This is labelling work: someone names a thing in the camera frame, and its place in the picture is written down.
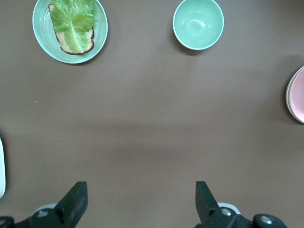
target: brown table surface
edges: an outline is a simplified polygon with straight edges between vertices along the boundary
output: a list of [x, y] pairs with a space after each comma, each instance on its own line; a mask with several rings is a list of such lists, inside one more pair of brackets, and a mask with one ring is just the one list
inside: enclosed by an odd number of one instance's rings
[[36, 0], [0, 3], [0, 134], [16, 222], [87, 181], [79, 228], [192, 228], [195, 182], [243, 216], [303, 227], [304, 127], [285, 91], [304, 65], [302, 0], [218, 0], [211, 48], [176, 40], [181, 0], [102, 0], [109, 32], [91, 61], [40, 47]]

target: pink plate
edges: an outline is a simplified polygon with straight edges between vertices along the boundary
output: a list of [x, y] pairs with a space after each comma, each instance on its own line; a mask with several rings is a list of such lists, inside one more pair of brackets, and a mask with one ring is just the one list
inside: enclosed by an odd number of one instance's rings
[[286, 92], [286, 102], [294, 118], [304, 123], [304, 67], [298, 70], [290, 80]]

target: lettuce leaf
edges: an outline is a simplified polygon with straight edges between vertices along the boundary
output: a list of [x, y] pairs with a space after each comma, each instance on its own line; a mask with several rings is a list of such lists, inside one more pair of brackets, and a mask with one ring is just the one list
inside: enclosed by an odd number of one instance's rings
[[53, 29], [64, 32], [65, 42], [70, 49], [83, 53], [87, 37], [85, 32], [94, 26], [93, 0], [52, 0]]

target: metal bolt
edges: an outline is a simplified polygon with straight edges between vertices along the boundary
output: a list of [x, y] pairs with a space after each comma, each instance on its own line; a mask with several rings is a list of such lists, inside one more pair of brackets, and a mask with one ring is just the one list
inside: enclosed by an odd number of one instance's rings
[[268, 218], [267, 216], [264, 216], [264, 215], [261, 217], [261, 221], [268, 224], [268, 225], [272, 224], [271, 219]]
[[43, 217], [45, 217], [45, 216], [47, 216], [48, 215], [48, 212], [47, 211], [40, 211], [38, 214], [37, 214], [37, 217], [38, 218], [43, 218]]
[[223, 208], [221, 211], [222, 211], [223, 215], [227, 215], [227, 216], [231, 215], [231, 211], [228, 210], [227, 208]]

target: bread crust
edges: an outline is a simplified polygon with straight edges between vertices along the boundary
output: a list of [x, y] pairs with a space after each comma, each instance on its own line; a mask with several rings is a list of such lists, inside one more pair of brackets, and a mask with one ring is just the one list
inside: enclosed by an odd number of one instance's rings
[[[50, 13], [54, 9], [54, 7], [55, 7], [54, 4], [49, 4], [48, 5], [48, 10], [49, 10]], [[84, 53], [88, 53], [94, 47], [93, 38], [94, 38], [95, 33], [94, 33], [94, 28], [93, 27], [92, 27], [92, 29], [90, 31], [88, 31], [88, 32], [85, 33], [86, 37], [87, 37], [87, 45], [84, 48], [84, 52], [83, 53], [79, 53], [79, 52], [73, 51], [73, 50], [71, 50], [69, 48], [69, 46], [66, 44], [65, 39], [64, 39], [64, 32], [56, 32], [55, 30], [54, 30], [54, 32], [55, 32], [57, 41], [61, 45], [60, 46], [61, 50], [63, 50], [64, 52], [66, 52], [68, 54], [71, 54], [71, 55], [81, 55], [81, 54], [84, 54]]]

